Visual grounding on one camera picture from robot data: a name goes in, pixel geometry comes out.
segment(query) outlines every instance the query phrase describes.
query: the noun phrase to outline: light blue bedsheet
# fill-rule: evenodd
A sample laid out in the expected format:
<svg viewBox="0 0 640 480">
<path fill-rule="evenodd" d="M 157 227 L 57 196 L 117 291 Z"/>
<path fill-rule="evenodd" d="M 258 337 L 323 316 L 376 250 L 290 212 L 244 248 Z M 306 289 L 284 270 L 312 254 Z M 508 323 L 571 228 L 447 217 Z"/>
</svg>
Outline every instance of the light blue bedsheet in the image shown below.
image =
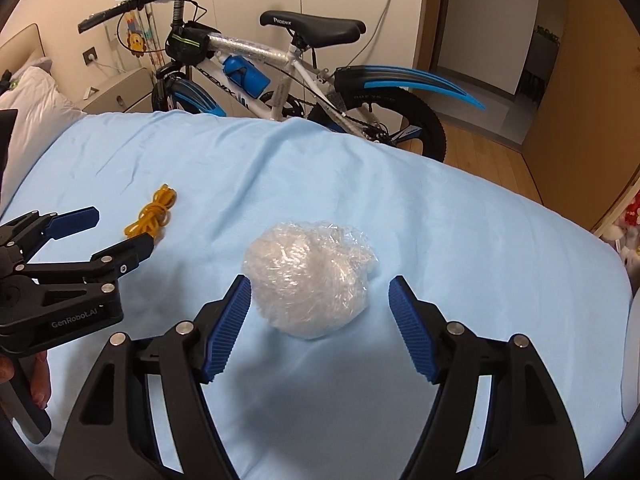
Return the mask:
<svg viewBox="0 0 640 480">
<path fill-rule="evenodd" d="M 240 478 L 399 478 L 436 388 L 415 372 L 389 311 L 387 287 L 396 274 L 478 335 L 532 338 L 567 405 L 587 470 L 622 432 L 630 287 L 614 251 L 538 204 L 432 160 L 303 120 L 88 116 L 39 160 L 4 220 L 94 205 L 96 228 L 49 242 L 34 261 L 86 260 L 120 241 L 164 183 L 178 200 L 166 237 L 121 281 L 124 322 L 50 351 L 53 430 L 35 451 L 43 462 L 53 464 L 108 335 L 153 336 L 192 319 L 225 293 L 247 245 L 283 221 L 353 226 L 380 264 L 370 307 L 325 339 L 282 335 L 250 309 L 226 371 L 205 387 Z M 152 384 L 161 453 L 179 469 L 166 415 L 158 415 L 159 381 Z M 488 398 L 482 386 L 484 409 L 461 466 L 477 457 Z"/>
</svg>

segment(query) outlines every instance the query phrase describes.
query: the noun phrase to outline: wooden floor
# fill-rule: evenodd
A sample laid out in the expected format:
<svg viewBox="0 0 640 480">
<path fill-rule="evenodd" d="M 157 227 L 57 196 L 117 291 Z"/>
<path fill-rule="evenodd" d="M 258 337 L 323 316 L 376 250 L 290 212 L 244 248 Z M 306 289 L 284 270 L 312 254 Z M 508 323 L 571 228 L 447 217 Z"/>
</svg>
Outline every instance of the wooden floor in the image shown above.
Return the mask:
<svg viewBox="0 0 640 480">
<path fill-rule="evenodd" d="M 444 163 L 542 203 L 522 155 L 497 142 L 462 128 L 443 123 L 447 133 Z M 402 146 L 409 151 L 410 147 Z"/>
</svg>

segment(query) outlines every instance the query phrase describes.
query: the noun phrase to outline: human hand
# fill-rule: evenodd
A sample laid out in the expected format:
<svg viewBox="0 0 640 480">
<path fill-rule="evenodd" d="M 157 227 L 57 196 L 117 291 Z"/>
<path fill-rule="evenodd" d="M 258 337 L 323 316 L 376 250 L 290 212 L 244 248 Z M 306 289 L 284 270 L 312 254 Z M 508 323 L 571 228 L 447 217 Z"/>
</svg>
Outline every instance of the human hand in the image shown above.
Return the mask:
<svg viewBox="0 0 640 480">
<path fill-rule="evenodd" d="M 31 399 L 41 410 L 47 407 L 51 398 L 51 381 L 49 377 L 49 364 L 47 352 L 39 352 L 35 355 L 33 375 L 31 377 Z M 0 384 L 10 381 L 14 376 L 14 366 L 5 356 L 0 355 Z"/>
</svg>

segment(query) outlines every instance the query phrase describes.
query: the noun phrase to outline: headboard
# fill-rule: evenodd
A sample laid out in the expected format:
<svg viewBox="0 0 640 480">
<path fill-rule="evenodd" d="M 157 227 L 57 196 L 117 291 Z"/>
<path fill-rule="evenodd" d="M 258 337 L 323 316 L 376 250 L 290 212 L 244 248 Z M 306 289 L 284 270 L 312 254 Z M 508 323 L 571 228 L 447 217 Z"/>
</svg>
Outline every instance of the headboard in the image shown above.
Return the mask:
<svg viewBox="0 0 640 480">
<path fill-rule="evenodd" d="M 31 23 L 3 46 L 0 46 L 0 75 L 16 72 L 27 61 L 44 56 L 38 26 Z"/>
</svg>

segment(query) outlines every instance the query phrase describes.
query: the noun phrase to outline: metal pin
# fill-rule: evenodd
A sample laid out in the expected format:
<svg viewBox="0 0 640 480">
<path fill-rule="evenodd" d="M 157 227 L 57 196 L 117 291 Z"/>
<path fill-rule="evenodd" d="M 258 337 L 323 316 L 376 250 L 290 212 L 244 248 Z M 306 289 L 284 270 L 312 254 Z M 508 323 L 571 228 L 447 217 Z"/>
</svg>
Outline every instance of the metal pin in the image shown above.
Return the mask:
<svg viewBox="0 0 640 480">
<path fill-rule="evenodd" d="M 465 326 L 462 323 L 458 323 L 457 321 L 452 321 L 447 324 L 447 332 L 451 335 L 462 335 L 465 333 Z"/>
<path fill-rule="evenodd" d="M 109 338 L 109 343 L 114 346 L 119 346 L 127 340 L 127 335 L 122 332 L 116 332 Z"/>
<path fill-rule="evenodd" d="M 519 348 L 526 348 L 527 346 L 529 346 L 529 343 L 530 343 L 529 338 L 525 335 L 516 334 L 513 337 L 513 344 Z"/>
<path fill-rule="evenodd" d="M 183 321 L 175 326 L 175 331 L 180 335 L 187 335 L 188 333 L 191 333 L 192 330 L 193 323 L 191 321 Z"/>
</svg>

